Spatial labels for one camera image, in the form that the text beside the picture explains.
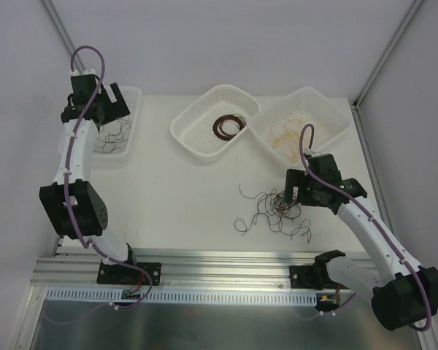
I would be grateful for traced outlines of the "brown yellow wire ball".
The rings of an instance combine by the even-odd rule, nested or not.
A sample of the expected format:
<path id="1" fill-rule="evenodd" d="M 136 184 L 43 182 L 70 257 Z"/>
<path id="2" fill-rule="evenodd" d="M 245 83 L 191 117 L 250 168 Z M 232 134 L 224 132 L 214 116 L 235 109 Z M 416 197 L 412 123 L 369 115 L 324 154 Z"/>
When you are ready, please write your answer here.
<path id="1" fill-rule="evenodd" d="M 302 217 L 301 205 L 297 200 L 297 192 L 291 194 L 291 201 L 284 202 L 284 191 L 276 188 L 268 192 L 260 191 L 255 195 L 246 195 L 240 185 L 239 194 L 255 204 L 255 213 L 249 223 L 243 218 L 234 221 L 234 229 L 241 236 L 246 235 L 263 218 L 271 233 L 279 233 L 292 240 L 296 236 L 305 237 L 307 243 L 312 240 L 310 219 Z"/>

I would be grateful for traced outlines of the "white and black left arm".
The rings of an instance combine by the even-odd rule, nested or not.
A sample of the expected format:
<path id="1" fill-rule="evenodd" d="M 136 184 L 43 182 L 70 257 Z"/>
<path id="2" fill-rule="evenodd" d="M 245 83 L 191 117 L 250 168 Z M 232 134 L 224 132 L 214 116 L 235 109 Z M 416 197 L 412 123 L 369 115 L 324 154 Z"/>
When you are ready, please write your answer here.
<path id="1" fill-rule="evenodd" d="M 94 69 L 71 72 L 72 93 L 61 114 L 61 160 L 52 183 L 40 188 L 39 199 L 58 235 L 94 250 L 104 264 L 115 265 L 113 274 L 120 282 L 130 284 L 137 279 L 139 266 L 130 246 L 109 230 L 107 206 L 90 183 L 101 126 L 129 113 L 118 85 L 110 85 L 115 96 L 112 101 L 102 77 Z"/>

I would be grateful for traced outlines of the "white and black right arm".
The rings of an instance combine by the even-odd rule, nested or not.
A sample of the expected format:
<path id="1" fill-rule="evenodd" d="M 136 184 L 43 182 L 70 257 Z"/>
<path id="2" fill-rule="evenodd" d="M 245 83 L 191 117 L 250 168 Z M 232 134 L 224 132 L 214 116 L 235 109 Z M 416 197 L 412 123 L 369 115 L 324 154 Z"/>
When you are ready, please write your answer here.
<path id="1" fill-rule="evenodd" d="M 438 270 L 425 268 L 378 217 L 366 190 L 354 178 L 343 179 L 331 154 L 301 154 L 303 170 L 286 172 L 283 203 L 327 208 L 342 220 L 370 256 L 375 272 L 344 252 L 319 254 L 297 281 L 322 290 L 333 284 L 351 289 L 370 303 L 378 322 L 393 331 L 404 326 L 431 328 L 438 309 Z"/>

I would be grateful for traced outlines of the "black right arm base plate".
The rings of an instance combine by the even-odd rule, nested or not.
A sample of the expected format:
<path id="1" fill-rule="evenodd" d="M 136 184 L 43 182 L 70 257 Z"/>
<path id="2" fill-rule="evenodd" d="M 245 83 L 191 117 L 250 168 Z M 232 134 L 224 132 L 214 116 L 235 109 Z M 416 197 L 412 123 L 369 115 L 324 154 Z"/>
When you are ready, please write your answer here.
<path id="1" fill-rule="evenodd" d="M 288 271 L 292 289 L 337 289 L 338 283 L 333 282 L 326 271 L 314 265 L 291 265 Z"/>

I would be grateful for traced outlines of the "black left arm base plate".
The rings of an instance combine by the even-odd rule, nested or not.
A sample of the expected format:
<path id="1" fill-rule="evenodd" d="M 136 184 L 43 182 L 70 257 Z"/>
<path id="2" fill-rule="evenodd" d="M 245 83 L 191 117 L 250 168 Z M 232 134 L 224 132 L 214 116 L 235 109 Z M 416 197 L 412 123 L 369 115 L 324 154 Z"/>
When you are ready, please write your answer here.
<path id="1" fill-rule="evenodd" d="M 137 267 L 142 271 L 134 270 L 133 268 L 125 268 L 121 265 L 106 265 L 99 264 L 99 270 L 96 277 L 97 284 L 103 285 L 123 285 L 134 286 L 139 283 L 139 278 L 142 278 L 141 285 L 148 285 L 149 276 L 153 286 L 158 286 L 161 280 L 161 267 L 159 262 L 138 262 Z"/>

